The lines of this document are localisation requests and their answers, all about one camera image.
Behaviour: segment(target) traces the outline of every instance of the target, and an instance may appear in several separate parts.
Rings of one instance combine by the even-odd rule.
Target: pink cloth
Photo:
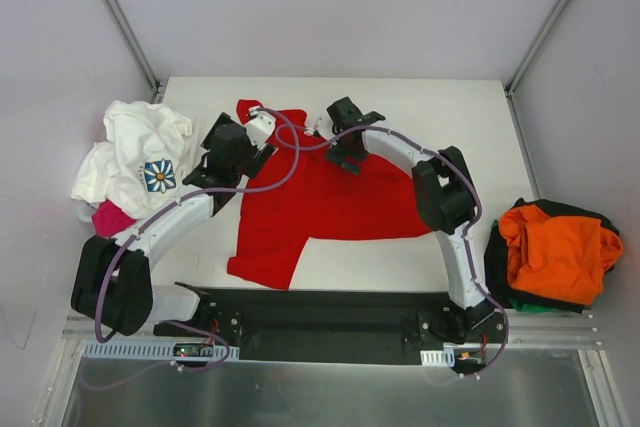
[[[91,220],[96,228],[96,234],[106,238],[113,237],[136,222],[110,200],[100,204],[96,213],[91,216]]]

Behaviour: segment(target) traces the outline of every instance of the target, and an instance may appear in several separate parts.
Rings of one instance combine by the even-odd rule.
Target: white wall
[[[0,424],[31,425],[83,241],[68,200],[118,98],[149,98],[101,0],[0,0]]]
[[[555,0],[120,0],[171,75],[501,79]]]
[[[640,0],[575,0],[516,103],[542,195],[622,231],[626,253],[595,308],[640,425]]]

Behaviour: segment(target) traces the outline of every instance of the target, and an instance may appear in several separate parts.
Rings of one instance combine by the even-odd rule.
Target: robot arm
[[[415,144],[389,135],[390,128],[383,116],[376,112],[363,115],[348,98],[327,110],[334,133],[344,134],[330,147],[329,161],[357,174],[358,162],[370,153],[377,154],[412,176],[420,216],[436,233],[442,249],[452,303],[451,311],[432,322],[430,330],[444,340],[464,342],[465,333],[489,317],[493,307],[486,302],[478,288],[483,285],[473,274],[474,265],[478,264],[467,227],[475,216],[474,199],[446,165],[453,165],[470,181],[461,152],[449,147],[434,156],[428,155]],[[265,144],[274,128],[274,118],[264,112],[245,126],[222,114],[202,144],[207,152],[201,163],[177,192],[176,198],[183,199],[178,205],[170,201],[150,217],[156,220],[143,219],[112,239],[94,236],[87,241],[73,289],[73,309],[95,318],[98,291],[107,266],[118,249],[129,242],[117,275],[110,279],[102,306],[102,323],[124,335],[133,334],[147,321],[172,319],[206,327],[211,300],[206,293],[179,283],[152,286],[150,272],[180,238],[215,215],[234,195],[233,192],[202,195],[201,189],[232,190],[242,175],[253,177],[259,172],[274,151]]]
[[[202,142],[206,152],[200,164],[176,189],[174,199],[111,239],[93,236],[85,243],[71,307],[96,317],[99,291],[109,263],[126,245],[119,268],[109,280],[101,306],[102,323],[123,335],[137,332],[148,321],[193,321],[198,327],[199,317],[208,318],[206,294],[181,283],[152,285],[151,271],[187,232],[231,200],[243,175],[258,174],[275,151],[266,144],[275,124],[275,119],[265,112],[259,112],[244,126],[222,114]],[[203,195],[202,189],[218,191]]]

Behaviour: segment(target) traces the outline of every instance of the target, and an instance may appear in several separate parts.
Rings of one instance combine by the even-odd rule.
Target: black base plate
[[[446,293],[207,289],[219,335],[240,347],[240,359],[282,362],[420,365],[421,350],[442,342],[425,324],[449,306]],[[500,314],[487,325],[489,342],[502,342]],[[468,342],[480,343],[484,324]],[[158,336],[185,336],[167,324]]]

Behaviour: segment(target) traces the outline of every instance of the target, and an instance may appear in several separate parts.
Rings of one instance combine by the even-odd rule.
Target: cloth
[[[173,195],[190,168],[192,121],[164,104],[116,101],[104,126],[107,140],[85,157],[71,197],[108,199],[129,217],[146,217]]]
[[[616,236],[619,234],[618,229],[611,221],[602,214],[586,209],[581,209],[569,204],[561,202],[553,202],[547,199],[538,199],[534,202],[525,202],[524,199],[518,199],[512,209],[523,207],[526,205],[535,205],[550,217],[568,216],[568,217],[588,217],[600,221],[603,229],[609,230]],[[512,288],[507,281],[507,261],[509,257],[509,248],[507,241],[500,235],[499,225],[496,223],[491,229],[489,242],[484,252],[484,268],[487,287],[491,291],[493,297],[504,306],[511,306],[511,302],[533,304],[537,306],[548,307],[558,310],[566,310],[570,312],[581,313],[585,304],[575,302],[565,302],[562,300],[552,299],[544,295],[536,295],[532,292],[518,290]],[[608,274],[615,267],[609,268]]]
[[[261,104],[238,102],[241,122],[247,122],[248,109],[256,105]],[[304,111],[281,113],[295,125],[305,125]],[[288,129],[281,134],[285,142],[293,143]],[[299,138],[302,146],[324,140],[302,132]],[[273,136],[269,142],[278,145]],[[237,254],[229,259],[229,274],[288,289],[309,238],[373,240],[429,232],[418,215],[410,177],[375,155],[362,163],[360,175],[355,176],[328,162],[326,153],[327,148],[301,152],[296,172],[282,187],[243,197]],[[293,158],[292,149],[280,147],[247,186],[262,187],[280,180]]]
[[[529,314],[544,314],[546,312],[557,312],[557,309],[552,309],[551,307],[544,307],[542,305],[536,304],[527,304],[525,302],[520,302],[516,299],[509,299],[511,305],[514,310],[517,312],[527,312]]]
[[[96,234],[106,238],[113,237],[136,222],[110,200],[100,204],[96,213],[91,216],[91,221]]]
[[[551,217],[535,205],[509,210],[499,229],[508,246],[509,285],[565,302],[591,304],[623,251],[599,219]]]

